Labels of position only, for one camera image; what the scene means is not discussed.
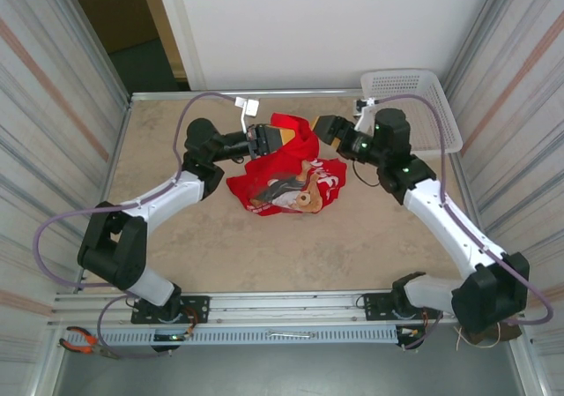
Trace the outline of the red t-shirt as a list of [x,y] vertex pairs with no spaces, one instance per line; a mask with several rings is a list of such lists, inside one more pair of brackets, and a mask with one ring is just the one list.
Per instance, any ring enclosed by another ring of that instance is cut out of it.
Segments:
[[245,173],[227,178],[226,185],[245,209],[260,216],[318,213],[345,186],[346,164],[318,156],[319,139],[308,120],[274,113],[271,125],[294,131],[295,137],[275,153],[247,162]]

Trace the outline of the white plastic basket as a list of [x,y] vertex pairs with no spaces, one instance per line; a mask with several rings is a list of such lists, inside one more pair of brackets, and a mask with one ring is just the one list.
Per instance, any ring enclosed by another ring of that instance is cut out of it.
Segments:
[[445,153],[457,153],[463,140],[442,86],[428,70],[382,70],[360,78],[363,99],[376,98],[375,113],[396,108],[405,113],[411,126],[412,152],[431,159]]

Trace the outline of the small metal wrench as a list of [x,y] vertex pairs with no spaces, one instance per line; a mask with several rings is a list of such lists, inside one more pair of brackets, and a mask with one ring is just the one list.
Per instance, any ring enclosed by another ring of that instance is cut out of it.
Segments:
[[299,331],[277,331],[269,330],[266,333],[268,338],[285,338],[285,339],[313,339],[315,332],[299,332]]

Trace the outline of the small circuit board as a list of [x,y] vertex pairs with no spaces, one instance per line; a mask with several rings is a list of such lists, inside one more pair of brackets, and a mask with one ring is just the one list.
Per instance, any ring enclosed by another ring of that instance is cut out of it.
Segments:
[[422,338],[426,334],[423,325],[398,325],[397,346],[402,350],[415,350],[422,344]]
[[184,342],[191,339],[193,334],[191,332],[179,332],[179,333],[155,333],[153,335],[154,342]]

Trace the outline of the brown cloth pouch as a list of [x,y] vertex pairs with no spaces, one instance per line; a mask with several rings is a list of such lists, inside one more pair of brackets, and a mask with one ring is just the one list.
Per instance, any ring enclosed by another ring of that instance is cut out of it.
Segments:
[[471,347],[489,349],[502,342],[515,340],[522,335],[518,326],[505,323],[497,323],[478,333],[466,332],[462,326],[455,327],[455,330],[456,348],[459,348],[460,342],[464,342]]

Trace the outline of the wooden door frame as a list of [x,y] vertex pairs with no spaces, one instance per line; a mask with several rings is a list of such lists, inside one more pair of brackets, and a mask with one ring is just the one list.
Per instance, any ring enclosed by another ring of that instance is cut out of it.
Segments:
[[179,49],[174,39],[174,34],[167,17],[162,0],[145,0],[151,13],[153,23],[159,34],[161,45],[167,57],[171,72],[181,90],[188,91],[189,81],[184,70]]

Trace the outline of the aluminium enclosure post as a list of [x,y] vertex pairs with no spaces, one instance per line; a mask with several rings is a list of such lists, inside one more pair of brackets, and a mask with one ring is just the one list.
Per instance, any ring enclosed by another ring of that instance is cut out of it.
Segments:
[[523,396],[553,396],[546,374],[530,341],[524,336],[509,342]]
[[85,51],[97,75],[113,99],[121,105],[128,107],[130,105],[130,95],[79,1],[63,0],[63,3],[63,11],[70,18],[70,25],[78,37],[79,46]]
[[54,395],[64,356],[64,350],[59,345],[63,335],[61,325],[49,327],[44,333],[27,396]]

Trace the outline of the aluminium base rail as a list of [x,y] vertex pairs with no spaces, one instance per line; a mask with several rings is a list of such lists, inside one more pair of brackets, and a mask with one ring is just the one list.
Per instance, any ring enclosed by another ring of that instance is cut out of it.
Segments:
[[[209,293],[210,307],[205,327],[273,327],[356,325],[365,323],[358,291]],[[47,325],[50,328],[97,323],[110,303],[102,324],[108,328],[130,327],[131,307],[110,293],[58,295]]]

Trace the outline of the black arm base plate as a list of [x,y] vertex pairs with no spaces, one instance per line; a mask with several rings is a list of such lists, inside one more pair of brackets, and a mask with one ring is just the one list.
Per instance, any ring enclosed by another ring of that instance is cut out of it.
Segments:
[[358,307],[364,311],[367,321],[415,321],[437,319],[439,316],[438,310],[429,308],[399,308],[396,299],[391,292],[365,293],[360,297],[361,305]]
[[209,296],[176,295],[163,306],[156,306],[140,299],[133,305],[130,322],[134,325],[206,324],[210,301]]

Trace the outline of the orange handled pliers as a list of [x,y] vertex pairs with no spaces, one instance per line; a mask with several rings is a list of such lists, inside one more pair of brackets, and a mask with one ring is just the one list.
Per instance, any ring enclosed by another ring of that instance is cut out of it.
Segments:
[[83,355],[99,355],[118,360],[119,356],[103,347],[99,340],[83,327],[70,325],[66,327],[67,339],[60,338],[59,345],[66,351]]

